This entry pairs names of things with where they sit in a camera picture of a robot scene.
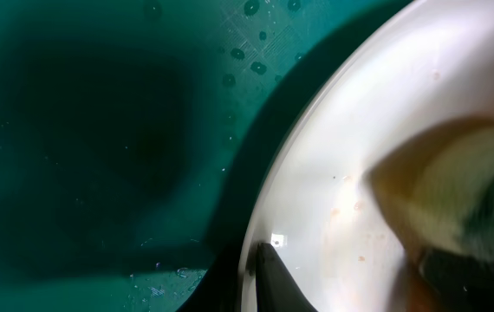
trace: water droplet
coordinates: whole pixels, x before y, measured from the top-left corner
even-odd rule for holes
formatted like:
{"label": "water droplet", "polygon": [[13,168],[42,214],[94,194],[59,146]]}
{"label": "water droplet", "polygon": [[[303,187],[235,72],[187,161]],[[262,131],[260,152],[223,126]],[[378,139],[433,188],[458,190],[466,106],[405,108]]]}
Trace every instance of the water droplet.
{"label": "water droplet", "polygon": [[231,57],[237,59],[237,60],[243,60],[245,58],[245,53],[238,48],[234,48],[230,51]]}
{"label": "water droplet", "polygon": [[193,285],[192,286],[197,287],[199,285],[199,283],[201,283],[201,280],[202,279],[203,279],[202,276],[198,276],[198,278],[195,280],[195,282],[193,282]]}
{"label": "water droplet", "polygon": [[226,74],[222,78],[222,84],[224,87],[231,88],[236,85],[236,77],[232,74]]}
{"label": "water droplet", "polygon": [[238,144],[238,139],[235,133],[232,131],[224,133],[224,136],[222,137],[222,145],[231,151],[235,151],[237,148]]}
{"label": "water droplet", "polygon": [[181,277],[181,278],[187,278],[187,275],[184,274],[184,271],[187,270],[187,268],[181,268],[176,271],[176,275]]}
{"label": "water droplet", "polygon": [[222,114],[222,123],[225,124],[226,126],[233,126],[236,123],[237,116],[236,113],[233,111],[225,111]]}
{"label": "water droplet", "polygon": [[266,73],[266,66],[261,62],[253,62],[250,65],[250,70],[254,71],[259,75],[264,75],[264,73]]}
{"label": "water droplet", "polygon": [[245,3],[244,11],[246,16],[254,16],[261,4],[258,0],[249,0]]}
{"label": "water droplet", "polygon": [[297,12],[301,8],[301,0],[289,0],[288,9]]}
{"label": "water droplet", "polygon": [[159,0],[145,0],[143,13],[147,21],[157,22],[162,17],[162,5],[160,5]]}

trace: white plate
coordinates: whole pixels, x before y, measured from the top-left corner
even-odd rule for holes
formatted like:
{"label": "white plate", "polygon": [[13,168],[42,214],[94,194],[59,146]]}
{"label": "white plate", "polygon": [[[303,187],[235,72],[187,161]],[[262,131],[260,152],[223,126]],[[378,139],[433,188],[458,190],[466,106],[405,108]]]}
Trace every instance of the white plate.
{"label": "white plate", "polygon": [[422,129],[476,112],[494,114],[494,0],[410,4],[337,70],[277,156],[244,240],[242,311],[257,310],[245,268],[258,242],[319,311],[404,311],[403,250],[361,175]]}

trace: green surface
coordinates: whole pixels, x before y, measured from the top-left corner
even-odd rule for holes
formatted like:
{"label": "green surface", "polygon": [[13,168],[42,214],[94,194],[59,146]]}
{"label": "green surface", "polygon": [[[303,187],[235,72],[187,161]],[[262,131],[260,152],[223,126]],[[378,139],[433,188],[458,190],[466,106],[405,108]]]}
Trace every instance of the green surface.
{"label": "green surface", "polygon": [[179,307],[386,2],[0,1],[0,310]]}

